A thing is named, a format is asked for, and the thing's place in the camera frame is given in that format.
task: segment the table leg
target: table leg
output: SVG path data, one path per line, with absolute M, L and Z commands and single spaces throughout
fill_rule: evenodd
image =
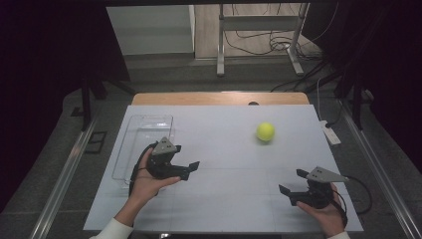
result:
M 224 13 L 223 4 L 220 4 L 220 16 L 219 16 L 219 32 L 218 32 L 218 53 L 217 53 L 217 76 L 224 76 Z
M 301 11 L 299 12 L 299 19 L 296 25 L 295 33 L 292 38 L 292 43 L 287 50 L 293 68 L 295 69 L 296 75 L 298 76 L 303 76 L 304 70 L 302 69 L 302 66 L 298 61 L 298 57 L 296 56 L 296 44 L 298 43 L 298 38 L 301 34 L 302 27 L 304 26 L 305 14 L 307 13 L 308 5 L 309 3 L 304 3 L 301 8 Z

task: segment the power strip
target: power strip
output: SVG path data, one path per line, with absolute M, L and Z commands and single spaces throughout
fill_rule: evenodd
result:
M 334 130 L 330 127 L 326 127 L 326 120 L 320 121 L 320 127 L 322 128 L 323 133 L 325 133 L 326 139 L 328 140 L 330 145 L 341 144 L 340 139 L 335 134 Z

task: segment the wall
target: wall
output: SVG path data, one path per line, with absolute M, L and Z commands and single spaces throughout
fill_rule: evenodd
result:
M 193 53 L 189 6 L 108 7 L 124 55 Z

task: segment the cable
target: cable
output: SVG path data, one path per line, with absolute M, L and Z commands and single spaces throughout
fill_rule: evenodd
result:
M 282 5 L 282 4 L 280 3 L 280 4 L 279 4 L 279 8 L 278 8 L 278 10 L 277 10 L 277 15 L 280 13 L 280 8 L 281 8 L 281 5 Z M 270 4 L 267 4 L 267 10 L 264 12 L 264 14 L 263 14 L 263 15 L 265 15 L 265 14 L 268 12 L 268 10 L 269 10 L 269 6 L 270 6 Z M 235 4 L 232 4 L 232 14 L 233 14 L 233 16 L 235 16 L 235 11 L 236 11 L 236 13 L 239 15 L 239 11 L 237 10 L 236 5 L 235 5 Z M 273 32 L 273 31 L 271 31 L 271 32 L 268 32 L 268 33 L 254 34 L 254 35 L 250 35 L 250 36 L 241 36 L 241 35 L 239 35 L 238 31 L 235 31 L 235 32 L 236 32 L 236 35 L 237 35 L 239 38 L 243 38 L 243 39 L 252 38 L 252 37 L 258 37 L 258 36 L 263 36 L 263 35 L 270 35 L 270 43 L 269 43 L 269 45 L 270 45 L 270 51 L 265 52 L 265 53 L 254 53 L 254 52 L 248 51 L 248 50 L 246 50 L 246 49 L 243 49 L 243 48 L 239 48 L 239 47 L 235 47 L 235 46 L 233 46 L 233 45 L 229 42 L 229 40 L 228 40 L 228 38 L 227 38 L 226 31 L 224 31 L 224 36 L 225 36 L 225 38 L 226 38 L 227 44 L 228 44 L 230 47 L 235 48 L 235 49 L 240 50 L 240 51 L 243 51 L 243 52 L 246 52 L 246 53 L 249 53 L 249 54 L 252 54 L 252 55 L 256 55 L 256 56 L 263 56 L 263 55 L 270 54 L 270 53 L 272 53 L 272 52 L 274 52 L 274 51 L 282 51 L 282 50 L 286 50 L 286 49 L 287 49 L 287 47 L 286 47 L 285 45 L 286 45 L 286 44 L 290 44 L 290 42 L 283 42 L 284 47 L 283 47 L 282 49 L 278 49 L 278 48 L 277 48 L 277 45 L 278 45 L 279 43 L 278 43 L 278 42 L 276 42 L 276 43 L 272 43 L 272 40 L 274 40 L 274 39 L 284 38 L 284 39 L 292 40 L 292 39 L 290 39 L 290 38 L 286 38 L 286 37 L 276 37 L 276 38 L 272 38 L 273 33 L 285 33 L 285 32 L 287 32 L 287 31 L 277 31 L 277 32 Z
M 370 16 L 368 16 L 366 18 L 366 20 L 364 22 L 369 22 L 369 20 L 371 19 Z M 358 37 L 360 35 L 361 32 L 363 32 L 363 30 L 367 27 L 367 24 L 363 24 L 359 29 L 356 30 L 356 32 L 353 33 L 353 35 L 347 40 L 347 42 L 344 44 L 344 46 L 341 48 L 341 51 L 337 51 L 336 53 L 332 54 L 332 56 L 327 56 L 324 59 L 322 59 L 322 61 L 325 60 L 329 60 L 332 63 L 337 63 L 337 62 L 341 62 L 342 58 L 344 56 L 347 55 L 347 53 L 350 52 L 350 49 L 352 49 L 351 44 L 355 44 L 355 38 Z M 339 74 L 339 72 L 342 72 L 342 74 L 340 74 L 339 76 L 342 76 L 344 78 L 344 76 L 346 76 L 346 71 L 348 69 L 349 63 L 345 63 L 344 67 L 341 67 L 339 70 L 331 73 L 331 75 L 335 75 L 335 74 Z M 300 81 L 297 83 L 297 85 L 294 87 L 294 91 L 296 90 L 297 86 L 302 83 L 303 81 Z
M 348 218 L 347 218 L 347 205 L 345 204 L 345 201 L 344 201 L 344 198 L 337 192 L 337 191 L 334 191 L 333 190 L 333 192 L 335 193 L 335 194 L 337 194 L 338 195 L 338 197 L 339 198 L 341 198 L 341 201 L 343 202 L 343 205 L 344 205 L 344 210 L 341 208 L 341 205 L 339 205 L 336 201 L 334 201 L 332 198 L 328 198 L 328 201 L 331 203 L 331 205 L 333 205 L 337 210 L 338 210 L 338 212 L 340 213 L 340 216 L 341 216 L 341 220 L 342 220 L 342 222 L 343 222 L 343 226 L 344 226 L 344 228 L 345 228 L 345 226 L 347 225 L 347 222 L 348 222 Z
M 316 83 L 316 108 L 317 108 L 317 117 L 319 118 L 319 121 L 321 121 L 321 115 L 319 110 L 319 81 L 321 78 L 317 80 Z
M 328 61 L 330 62 L 337 62 L 340 61 L 341 58 L 348 52 L 349 47 L 351 44 L 355 43 L 355 38 L 357 36 L 359 36 L 359 33 L 361 33 L 365 28 L 366 28 L 367 24 L 363 25 L 361 28 L 359 28 L 358 30 L 356 30 L 356 32 L 348 39 L 348 41 L 346 42 L 346 44 L 341 48 L 341 51 L 338 51 L 337 53 L 334 54 L 334 56 L 327 56 L 325 58 L 322 59 L 322 61 L 316 66 L 316 68 L 318 68 L 319 65 L 324 64 L 324 66 L 326 66 L 326 64 L 328 63 Z M 312 71 L 314 71 L 315 68 L 313 68 L 308 74 L 306 74 L 293 88 L 294 91 L 296 91 L 296 88 L 298 87 L 299 84 L 301 84 L 302 82 L 305 81 L 305 79 L 307 79 L 308 77 L 314 75 L 315 73 L 312 73 Z
M 329 21 L 329 23 L 328 23 L 328 25 L 326 26 L 326 28 L 325 28 L 325 30 L 319 35 L 319 36 L 317 36 L 317 37 L 315 37 L 315 38 L 313 38 L 312 40 L 310 40 L 310 41 L 308 41 L 307 43 L 305 43 L 305 44 L 303 44 L 303 46 L 304 45 L 306 45 L 306 44 L 309 44 L 310 42 L 313 42 L 313 41 L 315 41 L 315 40 L 317 40 L 318 38 L 320 38 L 323 34 L 325 34 L 325 32 L 329 29 L 329 27 L 331 26 L 331 24 L 332 24 L 332 21 L 334 20 L 334 18 L 335 18 L 335 15 L 336 15 L 336 13 L 337 13 L 337 9 L 338 9 L 338 2 L 337 2 L 337 4 L 335 5 L 335 10 L 334 10 L 334 13 L 332 14 L 332 17 L 331 17 L 331 20 Z
M 246 53 L 249 53 L 249 54 L 252 54 L 252 55 L 263 56 L 263 55 L 267 55 L 267 54 L 273 52 L 273 50 L 270 50 L 269 52 L 265 52 L 265 53 L 253 53 L 253 52 L 250 52 L 248 50 L 245 50 L 245 49 L 242 49 L 242 48 L 238 48 L 238 47 L 235 47 L 232 44 L 230 44 L 229 39 L 227 39 L 226 31 L 224 31 L 224 37 L 226 38 L 227 44 L 230 47 L 232 47 L 234 49 L 237 49 L 237 50 L 240 50 L 240 51 L 243 51 L 243 52 L 246 52 Z
M 285 85 L 288 85 L 288 84 L 291 84 L 291 83 L 294 83 L 294 82 L 297 82 L 297 81 L 299 81 L 299 80 L 294 80 L 294 81 L 291 81 L 291 82 L 286 82 L 286 83 L 279 84 L 279 85 L 275 86 L 274 88 L 272 88 L 270 90 L 270 93 L 273 92 L 273 91 L 275 91 L 277 88 L 283 87 Z
M 333 121 L 333 122 L 328 122 L 328 123 L 325 125 L 325 127 L 330 128 L 330 127 L 332 127 L 333 125 L 335 125 L 335 124 L 336 124 L 336 123 L 340 120 L 340 116 L 341 116 L 342 109 L 343 109 L 343 104 L 341 104 L 341 106 L 340 106 L 340 110 L 338 111 L 337 118 L 335 119 L 335 121 Z
M 297 46 L 299 46 L 299 47 L 296 47 L 296 52 L 297 52 L 298 58 L 301 58 L 305 61 L 320 61 L 324 57 L 324 55 L 322 53 L 313 53 L 313 54 L 305 55 L 304 52 L 302 51 L 303 45 L 297 43 Z
M 366 190 L 366 193 L 367 193 L 367 195 L 369 197 L 369 202 L 368 202 L 368 205 L 366 206 L 366 208 L 364 210 L 361 210 L 359 212 L 356 212 L 356 214 L 357 215 L 362 215 L 362 214 L 365 214 L 368 211 L 370 211 L 370 209 L 372 209 L 372 194 L 370 193 L 369 188 L 362 181 L 360 181 L 359 179 L 357 179 L 356 177 L 349 176 L 349 175 L 344 175 L 344 176 L 347 177 L 347 178 L 349 178 L 349 179 L 352 179 L 352 180 L 356 181 L 357 183 L 359 183 Z
M 306 73 L 303 77 L 301 77 L 298 82 L 295 84 L 295 86 L 292 88 L 294 92 L 297 91 L 297 87 L 303 83 L 307 78 L 315 75 L 320 70 L 322 70 L 326 65 L 328 65 L 329 61 L 328 59 L 322 59 L 320 63 L 318 63 L 312 70 L 310 70 L 308 73 Z
M 290 9 L 292 10 L 292 13 L 293 14 L 296 14 L 296 12 L 293 10 L 293 8 L 292 8 L 292 5 L 290 4 L 290 3 L 288 3 L 289 4 L 289 7 L 290 7 Z

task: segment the metal rail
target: metal rail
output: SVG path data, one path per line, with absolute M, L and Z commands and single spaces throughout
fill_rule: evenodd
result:
M 38 221 L 35 224 L 35 227 L 29 238 L 40 239 L 47 237 L 59 207 L 62 204 L 63 198 L 68 191 L 68 187 L 72 181 L 75 170 L 78 167 L 82 155 L 84 154 L 84 149 L 90 140 L 90 136 L 97 123 L 99 113 L 100 109 L 96 110 L 87 129 L 85 131 L 81 131 L 80 135 L 78 136 L 77 141 L 75 142 L 74 147 L 69 154 L 68 160 L 66 161 L 65 166 L 63 167 L 62 172 L 57 179 L 56 185 L 54 186 L 53 191 L 51 192 L 49 199 L 47 200 L 47 203 L 44 206 L 43 211 L 41 212 L 41 215 L 38 218 Z
M 376 155 L 376 152 L 371 147 L 364 132 L 359 130 L 353 122 L 353 119 L 350 116 L 350 108 L 347 105 L 343 105 L 343 107 L 345 111 L 342 112 L 342 115 L 346 119 L 347 124 L 356 139 L 356 142 L 363 152 L 369 167 L 374 173 L 378 184 L 380 185 L 385 197 L 390 203 L 391 208 L 393 209 L 399 223 L 401 224 L 401 227 L 403 228 L 403 231 L 407 235 L 407 238 L 421 239 L 422 236 L 420 229 L 416 225 L 415 220 L 407 208 L 403 198 L 400 196 L 397 189 L 394 187 L 393 183 L 388 177 L 386 171 L 380 163 L 378 156 Z

